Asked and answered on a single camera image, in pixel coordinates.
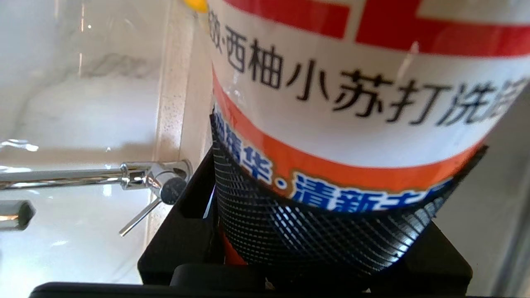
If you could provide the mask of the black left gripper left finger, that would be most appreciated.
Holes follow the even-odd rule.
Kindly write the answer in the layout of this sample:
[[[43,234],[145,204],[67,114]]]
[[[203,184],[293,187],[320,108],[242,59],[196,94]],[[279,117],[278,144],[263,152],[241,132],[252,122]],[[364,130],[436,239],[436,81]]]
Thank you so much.
[[[209,150],[138,260],[144,285],[169,285],[174,270],[183,264],[223,262],[214,185],[214,155]]]

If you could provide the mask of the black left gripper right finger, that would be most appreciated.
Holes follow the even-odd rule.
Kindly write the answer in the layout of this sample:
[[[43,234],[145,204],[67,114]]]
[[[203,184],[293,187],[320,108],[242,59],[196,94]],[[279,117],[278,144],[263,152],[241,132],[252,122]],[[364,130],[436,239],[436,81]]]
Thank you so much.
[[[432,222],[405,255],[373,279],[373,287],[467,287],[469,263]]]

